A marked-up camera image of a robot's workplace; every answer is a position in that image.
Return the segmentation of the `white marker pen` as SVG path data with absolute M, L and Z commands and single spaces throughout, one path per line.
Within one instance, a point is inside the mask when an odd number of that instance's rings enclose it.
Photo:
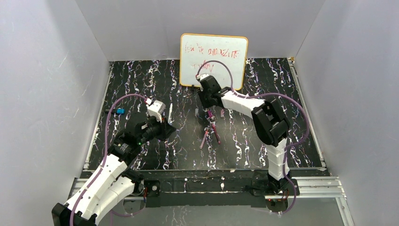
M 173 113 L 173 104 L 171 103 L 169 106 L 169 112 L 168 112 L 168 123 L 169 124 L 171 124 L 173 122 L 172 113 Z

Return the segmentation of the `magenta pen cap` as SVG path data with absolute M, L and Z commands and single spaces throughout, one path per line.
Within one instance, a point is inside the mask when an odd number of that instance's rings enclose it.
M 208 117 L 209 117 L 210 119 L 212 119 L 212 118 L 213 118 L 212 112 L 211 112 L 210 110 L 207 110 L 207 113 L 208 113 Z

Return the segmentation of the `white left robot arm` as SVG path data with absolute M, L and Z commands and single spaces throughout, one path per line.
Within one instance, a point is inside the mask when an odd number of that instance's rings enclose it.
M 129 168 L 143 144 L 166 141 L 176 128 L 154 116 L 121 131 L 107 149 L 100 166 L 85 184 L 64 204 L 57 203 L 51 213 L 55 226 L 96 226 L 122 199 L 132 194 L 143 176 Z

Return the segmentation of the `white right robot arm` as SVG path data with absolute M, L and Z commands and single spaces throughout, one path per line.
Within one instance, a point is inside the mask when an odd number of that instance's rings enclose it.
M 266 145 L 269 184 L 274 190 L 281 190 L 289 174 L 284 161 L 290 123 L 277 100 L 239 97 L 231 88 L 221 88 L 216 78 L 206 73 L 197 75 L 196 80 L 200 83 L 199 97 L 204 108 L 218 106 L 253 120 L 258 138 Z

